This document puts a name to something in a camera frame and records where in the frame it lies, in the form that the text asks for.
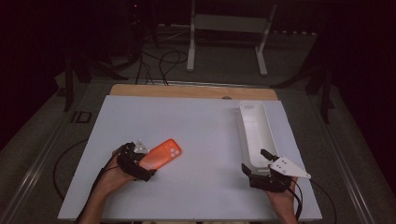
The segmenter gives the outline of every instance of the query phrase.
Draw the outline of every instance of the dark floor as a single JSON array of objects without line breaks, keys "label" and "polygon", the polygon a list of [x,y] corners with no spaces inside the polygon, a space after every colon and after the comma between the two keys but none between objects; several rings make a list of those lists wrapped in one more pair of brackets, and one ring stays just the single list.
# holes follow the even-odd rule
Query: dark floor
[{"label": "dark floor", "polygon": [[[187,51],[186,36],[162,47]],[[314,36],[271,34],[264,50],[268,77],[259,75],[254,49],[203,43],[196,50],[195,69],[177,64],[167,75],[169,84],[246,86],[268,88],[296,75],[309,51]],[[144,65],[139,84],[161,85],[159,60],[170,49],[144,48]],[[177,60],[173,54],[166,60]],[[120,71],[134,83],[139,63]],[[162,64],[163,71],[171,64]],[[70,113],[64,113],[64,98],[53,96],[25,124],[0,154],[1,223],[69,223],[57,219],[62,199],[52,183],[54,175],[64,194],[78,165],[85,142],[62,157],[54,173],[54,164],[74,144],[89,138],[105,96],[119,81],[92,71],[91,84],[78,84]],[[307,171],[329,194],[335,205],[319,188],[314,187],[323,219],[312,223],[395,223],[396,200],[379,171],[370,150],[353,118],[347,111],[336,87],[332,88],[334,108],[329,111],[330,124],[318,114],[320,97],[306,95],[301,80],[276,90],[287,112]],[[92,113],[89,123],[70,123],[74,111]]]}]

